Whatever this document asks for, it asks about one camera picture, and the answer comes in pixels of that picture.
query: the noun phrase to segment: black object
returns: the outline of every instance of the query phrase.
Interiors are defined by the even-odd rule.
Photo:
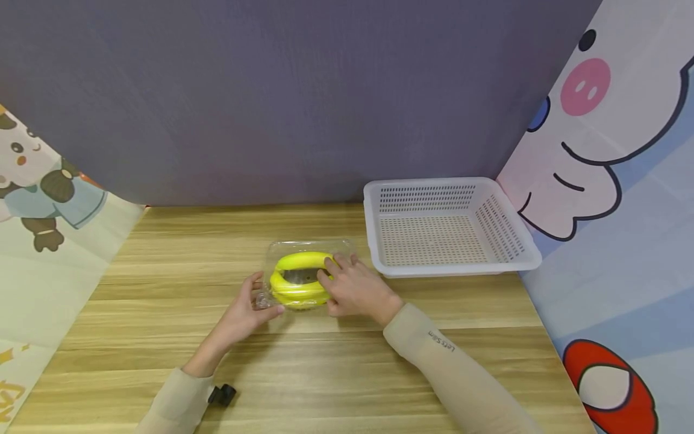
[[[208,398],[208,404],[218,403],[220,406],[228,407],[235,396],[236,389],[228,384],[223,385],[221,388],[214,386],[214,390]]]
[[[588,51],[593,44],[595,44],[596,36],[598,36],[598,34],[593,29],[586,31],[578,42],[578,49],[581,51]]]

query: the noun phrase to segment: perforated basket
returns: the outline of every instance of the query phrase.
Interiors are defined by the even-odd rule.
[[[364,187],[371,259],[389,278],[498,274],[542,257],[488,178],[373,181]]]

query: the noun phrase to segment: red cartoon shape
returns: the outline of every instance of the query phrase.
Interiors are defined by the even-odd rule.
[[[588,416],[607,434],[655,434],[655,401],[640,376],[621,357],[590,340],[572,341],[564,366]]]

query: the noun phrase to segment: pig nose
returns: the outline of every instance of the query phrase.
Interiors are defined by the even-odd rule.
[[[567,115],[582,116],[598,107],[610,84],[609,65],[593,58],[577,65],[561,88],[561,107]]]

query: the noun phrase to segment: pig eye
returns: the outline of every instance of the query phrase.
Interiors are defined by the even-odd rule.
[[[578,49],[581,51],[588,51],[593,44],[595,44],[595,37],[597,35],[598,34],[593,29],[586,31],[578,42]]]

